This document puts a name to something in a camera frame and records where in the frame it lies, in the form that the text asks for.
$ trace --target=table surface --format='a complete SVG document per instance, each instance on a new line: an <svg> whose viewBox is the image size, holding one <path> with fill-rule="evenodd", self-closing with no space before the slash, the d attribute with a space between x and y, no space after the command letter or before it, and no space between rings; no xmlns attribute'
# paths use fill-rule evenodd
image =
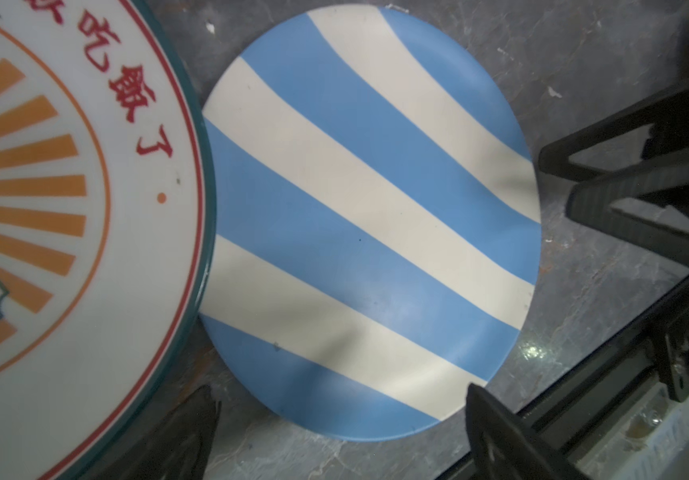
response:
<svg viewBox="0 0 689 480"><path fill-rule="evenodd" d="M227 66L273 25L328 0L148 0L181 55L201 104ZM370 2L385 5L386 2ZM689 76L685 0L399 0L462 44L492 75L536 156L539 149ZM580 161L637 160L636 130ZM488 389L521 408L669 290L688 270L567 220L566 180L538 174L539 281L518 342ZM629 208L642 211L637 205ZM647 214L682 222L675 212ZM468 451L463 414L378 443L325 438L251 396L198 323L161 387L97 467L140 438L200 385L222 401L205 478L434 478Z"/></svg>

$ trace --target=red circular line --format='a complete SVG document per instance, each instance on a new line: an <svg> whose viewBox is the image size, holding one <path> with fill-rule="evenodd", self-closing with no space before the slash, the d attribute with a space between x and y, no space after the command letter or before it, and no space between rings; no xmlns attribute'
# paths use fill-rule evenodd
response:
<svg viewBox="0 0 689 480"><path fill-rule="evenodd" d="M174 332L176 331L176 327L180 323L182 319L182 311L184 310L184 307L186 305L187 299L190 296L190 292L192 291L192 281L195 277L196 274L196 269L198 266L198 260L199 256L201 254L200 252L200 243L201 243L201 235L202 235L202 224L203 224L203 190L202 190L202 175L201 175L201 162L198 160L200 159L200 154L199 154L199 147L198 147L198 142L196 141L196 136L195 136L195 131L192 129L192 120L190 119L190 114L189 110L187 109L187 105L184 102L182 98L182 92L179 89L178 82L176 81L176 77L174 74L171 72L171 69L168 66L168 60L166 57L162 54L160 51L160 48L158 47L157 42L155 39L152 37L152 34L147 30L147 25L139 18L136 10L128 4L127 0L119 0L119 2L123 5L123 7L128 11L128 14L132 16L138 27L142 30L144 33L147 42L152 46L152 49L155 51L156 55L158 56L158 60L160 63L163 65L163 68L166 70L166 74L168 76L168 81L171 82L172 87L174 88L174 91L176 92L176 97L177 100L179 101L179 106L182 108L182 114L185 117L186 123L187 123L187 130L189 133L190 137L190 143L192 144L192 153L195 157L196 160L196 175L198 178L198 229L196 232L196 244L195 244L195 250L193 252L192 256L192 264L190 265L190 273L187 278L187 285L186 285L186 290L185 290L185 295L182 296L182 300L179 302L179 306L176 310L176 315L174 317L174 322L171 324L171 327L169 327L166 337L163 339L163 343L160 345L160 348L158 348L156 354L154 357L152 357L152 361L147 365L147 368L145 371L142 373L142 376L137 380L136 384L132 388L132 390L128 393L126 398L123 398L122 402L118 407L112 411L112 413L105 419L104 422L96 429L94 432L86 439L84 440L80 445L78 445L74 450L70 452L67 456L65 456L61 462L57 463L55 466L51 468L48 472L44 473L41 477L40 480L45 480L47 478L53 478L54 476L60 474L65 468L68 468L77 458L81 453L83 453L84 450L86 450L88 447L90 447L91 444L93 444L95 441L99 439L99 436L107 429L109 426L117 419L118 416L120 416L125 410L126 407L128 407L128 404L133 401L134 398L136 398L136 395L138 394L139 390L142 389L142 387L145 385L148 377L152 374L152 370L157 366L159 363L161 357L163 356L163 353L166 351L166 347L168 344L171 342L171 339L174 335Z"/></svg>

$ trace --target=cream stripe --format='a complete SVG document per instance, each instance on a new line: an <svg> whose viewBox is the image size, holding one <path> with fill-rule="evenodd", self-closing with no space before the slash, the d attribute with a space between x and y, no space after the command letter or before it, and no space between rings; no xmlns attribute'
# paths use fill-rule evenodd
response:
<svg viewBox="0 0 689 480"><path fill-rule="evenodd" d="M201 312L443 420L485 385L387 327L216 237Z"/></svg>
<svg viewBox="0 0 689 480"><path fill-rule="evenodd" d="M240 148L491 316L522 327L533 285L512 275L278 97L242 59L203 108Z"/></svg>
<svg viewBox="0 0 689 480"><path fill-rule="evenodd" d="M374 90L505 204L540 222L531 162L494 137L435 82L378 8L341 5L308 15L334 51Z"/></svg>

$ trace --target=round tray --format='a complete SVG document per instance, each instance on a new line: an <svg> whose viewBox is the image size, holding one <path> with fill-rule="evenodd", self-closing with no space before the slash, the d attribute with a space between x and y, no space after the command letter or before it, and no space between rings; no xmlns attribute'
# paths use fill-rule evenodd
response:
<svg viewBox="0 0 689 480"><path fill-rule="evenodd" d="M136 2L0 0L0 478L79 473L196 316L211 152L161 40Z"/></svg>
<svg viewBox="0 0 689 480"><path fill-rule="evenodd" d="M324 435L447 418L512 349L539 269L512 110L407 14L321 8L264 34L204 107L219 203L202 316L234 375Z"/></svg>

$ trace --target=white speck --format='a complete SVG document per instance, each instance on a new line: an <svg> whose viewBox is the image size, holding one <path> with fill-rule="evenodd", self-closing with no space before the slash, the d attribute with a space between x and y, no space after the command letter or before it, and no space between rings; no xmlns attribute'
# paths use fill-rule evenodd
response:
<svg viewBox="0 0 689 480"><path fill-rule="evenodd" d="M512 60L513 62L515 61L515 58L512 57L511 54L505 52L502 48L497 48L496 51L499 52L499 53L501 53L502 55L506 56L507 58L509 58L509 59Z"/></svg>
<svg viewBox="0 0 689 480"><path fill-rule="evenodd" d="M403 13L408 13L408 8L403 8L399 7L398 5L395 5L394 3L390 3L387 8L391 10L397 10L397 12L403 12Z"/></svg>

